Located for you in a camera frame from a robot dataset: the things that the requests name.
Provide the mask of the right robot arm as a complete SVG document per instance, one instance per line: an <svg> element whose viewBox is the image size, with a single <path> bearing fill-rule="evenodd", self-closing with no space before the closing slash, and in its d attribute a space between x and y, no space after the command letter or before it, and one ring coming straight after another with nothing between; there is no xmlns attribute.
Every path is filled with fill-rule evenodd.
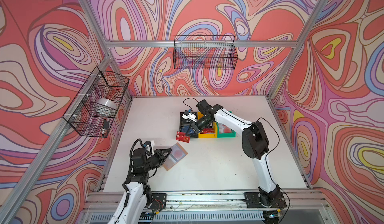
<svg viewBox="0 0 384 224"><path fill-rule="evenodd" d="M252 159L259 178L259 200L263 207L286 208L287 204L282 189L276 184L269 169L269 140L261 122L250 122L242 119L223 106L211 106L206 100L197 103L196 107L203 115L197 118L192 111L184 111L182 118L190 120L187 136L199 134L203 129L216 122L223 124L242 137L242 149L247 157Z"/></svg>

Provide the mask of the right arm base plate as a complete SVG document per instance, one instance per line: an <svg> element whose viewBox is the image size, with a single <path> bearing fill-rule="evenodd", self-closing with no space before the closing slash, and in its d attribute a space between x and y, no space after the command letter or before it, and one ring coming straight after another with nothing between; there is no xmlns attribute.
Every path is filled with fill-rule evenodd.
<svg viewBox="0 0 384 224"><path fill-rule="evenodd" d="M245 192L243 202L249 209L284 209L287 207L284 195L281 192L277 194L261 194L260 192Z"/></svg>

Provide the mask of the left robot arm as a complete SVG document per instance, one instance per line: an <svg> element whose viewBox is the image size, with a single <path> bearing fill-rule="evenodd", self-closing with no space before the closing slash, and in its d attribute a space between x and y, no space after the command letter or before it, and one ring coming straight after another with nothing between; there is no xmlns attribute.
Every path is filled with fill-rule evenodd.
<svg viewBox="0 0 384 224"><path fill-rule="evenodd" d="M150 171L165 163L172 149L155 149L153 142L135 140L129 152L127 177L122 183L124 194L109 220L110 224L138 224L141 218L152 219L166 207L167 194L153 195Z"/></svg>

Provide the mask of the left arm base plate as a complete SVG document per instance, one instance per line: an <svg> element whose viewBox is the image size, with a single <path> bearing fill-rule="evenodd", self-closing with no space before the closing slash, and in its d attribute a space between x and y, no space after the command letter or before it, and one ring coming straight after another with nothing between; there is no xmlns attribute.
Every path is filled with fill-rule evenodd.
<svg viewBox="0 0 384 224"><path fill-rule="evenodd" d="M145 210L161 211L166 208L167 194L154 193L151 196L146 196L147 202L144 207Z"/></svg>

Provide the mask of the red credit card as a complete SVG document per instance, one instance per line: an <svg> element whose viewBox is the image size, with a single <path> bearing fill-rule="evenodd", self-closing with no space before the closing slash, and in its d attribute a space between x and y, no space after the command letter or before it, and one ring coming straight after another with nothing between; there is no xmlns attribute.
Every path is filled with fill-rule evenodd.
<svg viewBox="0 0 384 224"><path fill-rule="evenodd" d="M176 134L176 140L179 142L184 142L184 143L189 143L190 142L190 137L188 137L185 133L183 132L177 132Z"/></svg>

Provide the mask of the white red circle card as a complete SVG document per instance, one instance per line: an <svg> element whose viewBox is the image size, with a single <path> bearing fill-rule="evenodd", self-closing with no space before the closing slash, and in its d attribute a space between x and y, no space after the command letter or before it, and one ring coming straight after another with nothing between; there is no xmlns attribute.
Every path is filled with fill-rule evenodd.
<svg viewBox="0 0 384 224"><path fill-rule="evenodd" d="M179 149L179 148L174 148L174 149L172 150L171 155L172 155L173 159L174 159L176 162L180 161L183 157L186 156L185 152L182 151L182 150Z"/></svg>

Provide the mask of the tan leather card holder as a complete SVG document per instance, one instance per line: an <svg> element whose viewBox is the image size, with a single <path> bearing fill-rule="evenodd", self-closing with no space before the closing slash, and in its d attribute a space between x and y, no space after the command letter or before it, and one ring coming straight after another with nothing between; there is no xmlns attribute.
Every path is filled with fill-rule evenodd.
<svg viewBox="0 0 384 224"><path fill-rule="evenodd" d="M172 151L170 155L166 158L166 161L162 165L166 171L169 171L172 167L174 167L188 155L188 152L179 143L173 145L171 149Z"/></svg>

